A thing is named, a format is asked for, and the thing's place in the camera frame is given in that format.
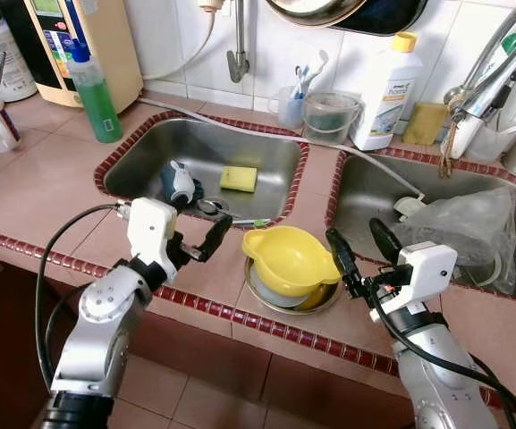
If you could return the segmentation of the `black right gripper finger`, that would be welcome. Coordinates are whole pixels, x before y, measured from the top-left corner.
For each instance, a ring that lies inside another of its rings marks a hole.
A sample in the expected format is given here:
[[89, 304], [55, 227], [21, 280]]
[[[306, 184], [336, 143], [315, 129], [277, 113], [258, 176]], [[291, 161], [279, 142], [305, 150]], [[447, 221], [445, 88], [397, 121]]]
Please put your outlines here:
[[368, 225], [369, 233], [371, 233], [379, 253], [383, 255], [383, 258], [389, 265], [397, 265], [398, 261], [400, 261], [401, 250], [403, 249], [402, 242], [398, 240], [393, 230], [389, 229], [389, 226], [384, 221], [381, 221], [380, 218], [373, 217], [368, 222]]
[[332, 249], [333, 262], [338, 268], [346, 290], [353, 298], [366, 298], [367, 287], [363, 283], [359, 267], [356, 265], [356, 254], [352, 252], [351, 245], [341, 236], [338, 229], [328, 228], [326, 239]]

